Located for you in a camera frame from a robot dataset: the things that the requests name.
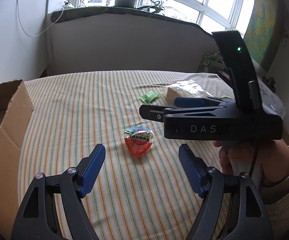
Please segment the mattress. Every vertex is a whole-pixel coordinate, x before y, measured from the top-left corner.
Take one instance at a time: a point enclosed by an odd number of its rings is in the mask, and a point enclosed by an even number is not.
[[[60,174],[88,156],[97,143],[106,159],[84,199],[86,213],[100,239],[185,239],[201,206],[178,158],[187,143],[208,166],[220,168],[211,141],[169,140],[163,124],[144,120],[139,97],[149,90],[192,79],[214,97],[234,97],[217,75],[163,71],[104,71],[51,76],[26,82],[35,110],[22,144],[19,164],[19,204],[34,175]],[[155,105],[167,105],[163,96]],[[125,128],[143,126],[155,133],[154,143],[133,158],[123,139]],[[227,196],[215,229],[224,222]],[[61,197],[56,196],[63,236],[72,239]]]

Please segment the red snack package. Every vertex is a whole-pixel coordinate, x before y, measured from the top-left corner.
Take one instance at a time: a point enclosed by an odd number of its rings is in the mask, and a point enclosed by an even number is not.
[[[131,127],[124,132],[126,145],[133,157],[140,157],[153,143],[153,131],[141,126]]]

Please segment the green candy wrapper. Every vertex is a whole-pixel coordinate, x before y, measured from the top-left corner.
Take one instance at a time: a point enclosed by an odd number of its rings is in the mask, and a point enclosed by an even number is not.
[[[141,101],[144,104],[151,104],[154,100],[156,100],[157,98],[159,98],[160,95],[153,92],[152,90],[150,90],[148,93],[146,93],[144,96],[140,97]]]

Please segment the screw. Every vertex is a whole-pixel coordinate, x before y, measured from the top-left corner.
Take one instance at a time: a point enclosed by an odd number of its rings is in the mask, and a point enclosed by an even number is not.
[[[77,169],[75,167],[68,168],[68,173],[75,173]]]
[[[41,179],[43,177],[43,173],[38,173],[37,175],[36,175],[36,179]]]
[[[247,178],[249,178],[249,174],[246,173],[246,172],[242,172],[241,173],[241,177],[244,178],[244,179],[247,179]]]
[[[208,168],[208,171],[209,171],[210,173],[216,173],[217,169],[216,169],[215,167],[209,167],[209,168]]]

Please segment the blue gripper pad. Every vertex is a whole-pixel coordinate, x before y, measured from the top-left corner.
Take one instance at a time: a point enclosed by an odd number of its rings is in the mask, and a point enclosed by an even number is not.
[[[77,168],[80,172],[80,168],[84,165],[84,173],[82,177],[82,187],[78,192],[80,198],[84,198],[86,194],[92,191],[93,185],[98,177],[100,169],[105,159],[105,147],[102,144],[97,144],[89,157],[83,158],[78,164]]]
[[[181,162],[182,168],[189,180],[191,188],[194,193],[197,193],[200,198],[206,196],[206,191],[203,188],[202,176],[198,169],[193,163],[193,158],[195,158],[193,152],[187,145],[181,145],[179,147],[179,160]]]
[[[201,98],[175,98],[173,103],[176,107],[205,107],[206,103]]]

